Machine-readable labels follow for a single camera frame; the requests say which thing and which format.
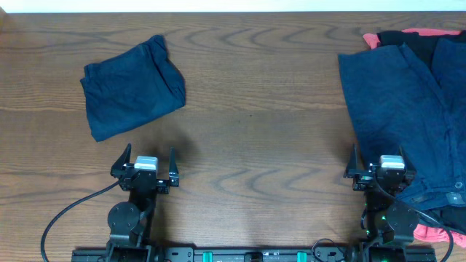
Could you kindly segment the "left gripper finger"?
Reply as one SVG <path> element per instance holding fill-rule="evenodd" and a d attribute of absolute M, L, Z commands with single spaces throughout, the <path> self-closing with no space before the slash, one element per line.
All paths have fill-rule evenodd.
<path fill-rule="evenodd" d="M 110 175 L 114 178 L 122 178 L 126 174 L 126 164 L 130 163 L 132 146 L 130 143 L 127 144 L 125 150 L 120 157 L 111 166 Z"/>
<path fill-rule="evenodd" d="M 179 171 L 175 161 L 175 149 L 170 149 L 169 182 L 171 187 L 179 187 Z"/>

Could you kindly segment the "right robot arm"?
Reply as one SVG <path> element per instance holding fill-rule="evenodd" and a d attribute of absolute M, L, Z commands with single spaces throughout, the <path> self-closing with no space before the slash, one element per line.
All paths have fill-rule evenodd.
<path fill-rule="evenodd" d="M 419 215 L 396 195 L 410 186 L 415 176 L 416 169 L 402 149 L 396 155 L 381 155 L 364 170 L 358 167 L 358 150 L 352 149 L 343 177 L 352 179 L 353 190 L 364 193 L 360 225 L 366 238 L 347 248 L 346 261 L 407 260 L 406 245 L 414 241 Z"/>

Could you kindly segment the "dark blue garment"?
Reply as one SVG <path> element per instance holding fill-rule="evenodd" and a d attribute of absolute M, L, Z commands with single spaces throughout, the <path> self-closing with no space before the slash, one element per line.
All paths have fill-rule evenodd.
<path fill-rule="evenodd" d="M 97 142 L 186 105 L 184 78 L 168 55 L 164 36 L 154 35 L 121 55 L 84 67 L 80 83 Z"/>

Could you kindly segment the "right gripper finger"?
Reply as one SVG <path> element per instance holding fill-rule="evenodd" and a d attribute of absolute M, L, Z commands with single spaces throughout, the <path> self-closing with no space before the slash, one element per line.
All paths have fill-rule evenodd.
<path fill-rule="evenodd" d="M 358 150 L 355 144 L 352 145 L 352 151 L 344 171 L 344 178 L 356 178 L 361 175 L 363 170 L 358 168 Z"/>
<path fill-rule="evenodd" d="M 412 175 L 416 175 L 416 168 L 413 165 L 412 161 L 409 159 L 408 155 L 406 154 L 402 146 L 398 147 L 398 153 L 401 156 L 403 163 L 405 165 L 405 171 Z"/>

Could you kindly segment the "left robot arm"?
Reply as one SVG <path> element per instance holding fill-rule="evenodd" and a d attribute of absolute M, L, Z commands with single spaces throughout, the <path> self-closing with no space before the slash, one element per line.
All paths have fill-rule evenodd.
<path fill-rule="evenodd" d="M 158 158 L 139 156 L 132 163 L 130 155 L 131 145 L 127 145 L 111 166 L 111 176 L 129 193 L 129 199 L 114 205 L 108 213 L 110 237 L 103 260 L 160 262 L 165 255 L 163 248 L 150 240 L 151 225 L 157 196 L 179 186 L 175 150 L 170 150 L 167 179 L 158 177 Z"/>

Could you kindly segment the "dark blue denim shorts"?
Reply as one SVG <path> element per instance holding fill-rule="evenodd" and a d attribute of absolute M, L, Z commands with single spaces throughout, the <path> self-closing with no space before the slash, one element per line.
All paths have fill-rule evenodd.
<path fill-rule="evenodd" d="M 419 210 L 465 206 L 465 44 L 439 39 L 431 65 L 407 45 L 339 55 L 344 97 L 366 164 L 403 149 Z"/>

